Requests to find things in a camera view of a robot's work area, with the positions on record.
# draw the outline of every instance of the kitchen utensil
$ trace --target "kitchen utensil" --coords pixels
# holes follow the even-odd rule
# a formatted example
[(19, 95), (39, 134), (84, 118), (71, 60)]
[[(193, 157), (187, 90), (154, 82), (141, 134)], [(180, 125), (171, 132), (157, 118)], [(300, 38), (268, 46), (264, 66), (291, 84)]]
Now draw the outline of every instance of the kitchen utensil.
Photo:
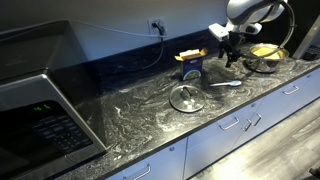
[(231, 82), (225, 82), (225, 83), (216, 83), (216, 84), (210, 84), (210, 86), (239, 86), (241, 85), (241, 81), (231, 81)]
[[(263, 56), (265, 54), (271, 53), (278, 46), (273, 44), (257, 44), (250, 48), (249, 54), (256, 55), (256, 56)], [(244, 65), (255, 72), (259, 73), (273, 73), (277, 69), (277, 65), (282, 60), (286, 59), (289, 56), (289, 52), (285, 49), (279, 49), (276, 53), (272, 54), (271, 56), (256, 59), (245, 59)]]
[(170, 104), (182, 112), (195, 112), (203, 108), (205, 96), (196, 87), (183, 85), (172, 90)]

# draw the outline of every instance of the countertop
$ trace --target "countertop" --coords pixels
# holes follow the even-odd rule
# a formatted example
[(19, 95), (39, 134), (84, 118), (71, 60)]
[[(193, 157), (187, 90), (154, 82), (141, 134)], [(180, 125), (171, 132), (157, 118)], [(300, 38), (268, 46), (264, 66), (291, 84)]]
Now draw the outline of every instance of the countertop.
[[(85, 114), (107, 152), (57, 179), (105, 179), (320, 67), (320, 59), (288, 58), (276, 72), (261, 74), (248, 70), (243, 61), (240, 58), (225, 68), (226, 57), (208, 55), (201, 78), (188, 81), (181, 81), (179, 63), (173, 57), (162, 58), (146, 70), (102, 75), (97, 81), (99, 96), (76, 108)], [(231, 80), (243, 83), (209, 86)], [(180, 85), (192, 85), (205, 94), (200, 111), (183, 113), (170, 105), (169, 94)]]

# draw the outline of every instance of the electrical outlet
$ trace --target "electrical outlet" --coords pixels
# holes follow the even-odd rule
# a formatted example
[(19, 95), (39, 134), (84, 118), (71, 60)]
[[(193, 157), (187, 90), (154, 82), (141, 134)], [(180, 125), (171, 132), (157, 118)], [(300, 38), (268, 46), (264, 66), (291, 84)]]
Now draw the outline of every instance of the electrical outlet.
[(149, 28), (150, 35), (160, 35), (158, 28), (152, 26), (153, 23), (157, 23), (159, 26), (162, 26), (163, 29), (165, 30), (164, 35), (166, 35), (167, 30), (165, 28), (163, 18), (148, 19), (148, 28)]

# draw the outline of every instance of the bowl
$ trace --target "bowl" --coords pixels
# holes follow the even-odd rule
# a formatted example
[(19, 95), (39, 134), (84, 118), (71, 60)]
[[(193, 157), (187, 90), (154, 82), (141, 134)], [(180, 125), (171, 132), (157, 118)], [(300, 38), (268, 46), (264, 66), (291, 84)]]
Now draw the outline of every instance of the bowl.
[(274, 54), (267, 57), (258, 57), (267, 55), (277, 50), (278, 46), (274, 44), (256, 44), (249, 49), (249, 55), (253, 58), (244, 60), (247, 68), (260, 73), (273, 73), (277, 70), (279, 62), (285, 60), (289, 56), (289, 52), (285, 49), (279, 49)]

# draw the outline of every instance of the box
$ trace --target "box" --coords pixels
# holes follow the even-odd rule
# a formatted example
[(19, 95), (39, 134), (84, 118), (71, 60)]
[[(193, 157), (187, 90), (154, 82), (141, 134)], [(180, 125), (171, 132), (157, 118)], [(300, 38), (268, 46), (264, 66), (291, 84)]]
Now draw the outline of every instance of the box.
[(175, 59), (181, 62), (180, 71), (182, 80), (201, 77), (202, 61), (207, 52), (206, 48), (201, 51), (195, 49), (181, 52), (179, 56), (175, 56)]

